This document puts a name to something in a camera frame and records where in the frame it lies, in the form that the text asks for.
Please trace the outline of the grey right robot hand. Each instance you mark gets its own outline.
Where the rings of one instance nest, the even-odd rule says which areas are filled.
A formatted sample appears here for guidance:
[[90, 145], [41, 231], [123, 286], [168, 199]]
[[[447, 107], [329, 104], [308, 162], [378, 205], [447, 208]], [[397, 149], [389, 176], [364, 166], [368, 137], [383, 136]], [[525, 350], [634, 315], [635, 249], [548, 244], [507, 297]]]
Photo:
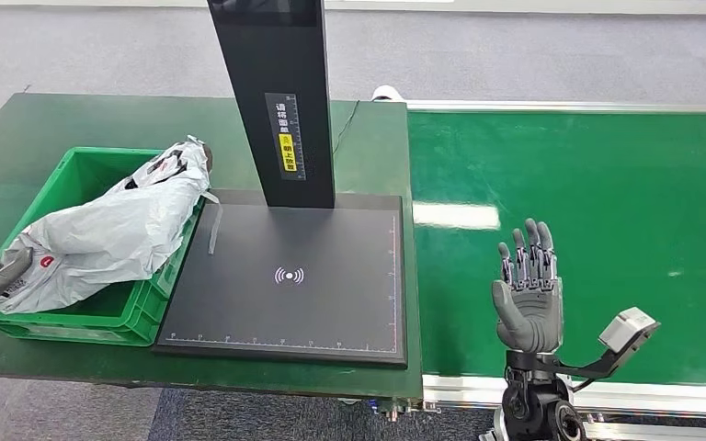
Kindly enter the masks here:
[[552, 233], [528, 218], [512, 232], [515, 248], [498, 245], [500, 275], [491, 285], [496, 332], [509, 349], [550, 354], [563, 342], [563, 284]]

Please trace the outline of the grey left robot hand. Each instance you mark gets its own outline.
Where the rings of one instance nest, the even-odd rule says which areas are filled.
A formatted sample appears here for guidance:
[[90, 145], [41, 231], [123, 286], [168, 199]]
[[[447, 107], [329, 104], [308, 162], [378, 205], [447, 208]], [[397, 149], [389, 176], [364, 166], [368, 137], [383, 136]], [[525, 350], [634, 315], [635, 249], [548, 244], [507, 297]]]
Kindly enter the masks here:
[[25, 248], [15, 254], [13, 261], [0, 268], [0, 297], [30, 268], [32, 260], [33, 250]]

